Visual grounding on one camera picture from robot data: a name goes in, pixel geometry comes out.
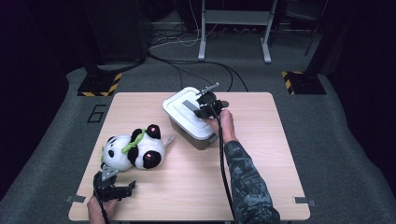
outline hand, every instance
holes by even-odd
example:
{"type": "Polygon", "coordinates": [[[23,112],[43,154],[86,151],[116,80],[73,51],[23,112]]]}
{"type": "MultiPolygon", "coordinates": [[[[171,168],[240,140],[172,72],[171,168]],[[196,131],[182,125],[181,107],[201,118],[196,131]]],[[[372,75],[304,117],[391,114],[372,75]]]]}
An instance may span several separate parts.
{"type": "MultiPolygon", "coordinates": [[[[113,199],[108,202],[103,202],[103,207],[107,212],[108,221],[111,220],[116,209],[118,199],[113,199]]],[[[106,224],[103,218],[102,209],[100,208],[99,202],[94,195],[90,198],[87,203],[88,207],[88,217],[91,224],[106,224]]]]}
{"type": "MultiPolygon", "coordinates": [[[[235,130],[233,126],[233,114],[227,109],[221,110],[220,121],[224,144],[227,144],[230,141],[238,141],[235,136],[235,130]]],[[[212,127],[213,132],[219,135],[219,124],[216,119],[205,119],[205,122],[210,125],[210,127],[212,127]]]]}

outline panda plush toy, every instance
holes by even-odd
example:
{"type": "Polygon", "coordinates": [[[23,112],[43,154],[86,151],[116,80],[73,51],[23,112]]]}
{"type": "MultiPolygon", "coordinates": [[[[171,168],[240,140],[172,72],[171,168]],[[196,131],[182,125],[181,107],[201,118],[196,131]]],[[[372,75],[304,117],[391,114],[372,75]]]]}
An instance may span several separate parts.
{"type": "Polygon", "coordinates": [[[136,129],[129,134],[110,137],[103,147],[102,166],[126,171],[135,166],[146,170],[161,165],[165,146],[160,127],[150,124],[147,129],[136,129]]]}

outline long sleeve shirt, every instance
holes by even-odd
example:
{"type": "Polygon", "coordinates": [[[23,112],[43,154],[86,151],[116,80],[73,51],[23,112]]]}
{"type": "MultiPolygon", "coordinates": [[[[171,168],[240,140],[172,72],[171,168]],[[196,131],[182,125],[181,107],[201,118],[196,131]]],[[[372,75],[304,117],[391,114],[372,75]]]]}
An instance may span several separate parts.
{"type": "Polygon", "coordinates": [[[235,223],[280,223],[268,188],[242,145],[228,142],[224,154],[231,175],[235,223]]]}

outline table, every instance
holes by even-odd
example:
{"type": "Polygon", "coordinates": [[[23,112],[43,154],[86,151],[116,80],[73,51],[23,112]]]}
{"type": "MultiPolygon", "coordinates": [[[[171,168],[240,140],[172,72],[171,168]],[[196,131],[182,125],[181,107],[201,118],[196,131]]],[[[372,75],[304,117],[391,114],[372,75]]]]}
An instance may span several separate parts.
{"type": "Polygon", "coordinates": [[[277,0],[273,0],[270,11],[207,10],[205,7],[205,0],[202,0],[202,33],[198,60],[205,59],[207,23],[240,24],[266,26],[264,37],[260,38],[260,41],[262,45],[262,55],[264,57],[264,61],[266,63],[271,63],[271,55],[267,42],[275,16],[276,3],[277,0]]]}
{"type": "MultiPolygon", "coordinates": [[[[114,96],[106,120],[92,151],[77,195],[84,203],[73,203],[69,218],[88,220],[87,201],[92,196],[93,176],[100,170],[102,146],[107,139],[132,133],[151,123],[160,126],[163,141],[174,136],[163,164],[151,170],[131,168],[119,173],[116,186],[136,180],[132,197],[119,202],[114,220],[130,221],[227,221],[232,220],[219,168],[219,140],[205,150],[190,145],[172,127],[163,111],[163,101],[172,92],[122,92],[114,96]]],[[[307,205],[292,197],[304,197],[288,141],[277,114],[274,98],[266,92],[216,92],[230,103],[236,134],[253,158],[267,183],[274,207],[282,220],[305,220],[307,205]]],[[[228,180],[228,167],[225,164],[228,180]]]]}

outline storage box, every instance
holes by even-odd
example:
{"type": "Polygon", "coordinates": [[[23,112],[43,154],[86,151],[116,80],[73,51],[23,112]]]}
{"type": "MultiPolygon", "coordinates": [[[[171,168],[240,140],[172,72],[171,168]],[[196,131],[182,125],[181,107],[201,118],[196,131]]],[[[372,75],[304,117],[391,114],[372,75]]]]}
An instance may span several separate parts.
{"type": "Polygon", "coordinates": [[[163,110],[169,115],[172,127],[197,149],[206,149],[218,136],[212,128],[194,114],[199,109],[197,95],[193,87],[184,88],[163,102],[163,110]]]}

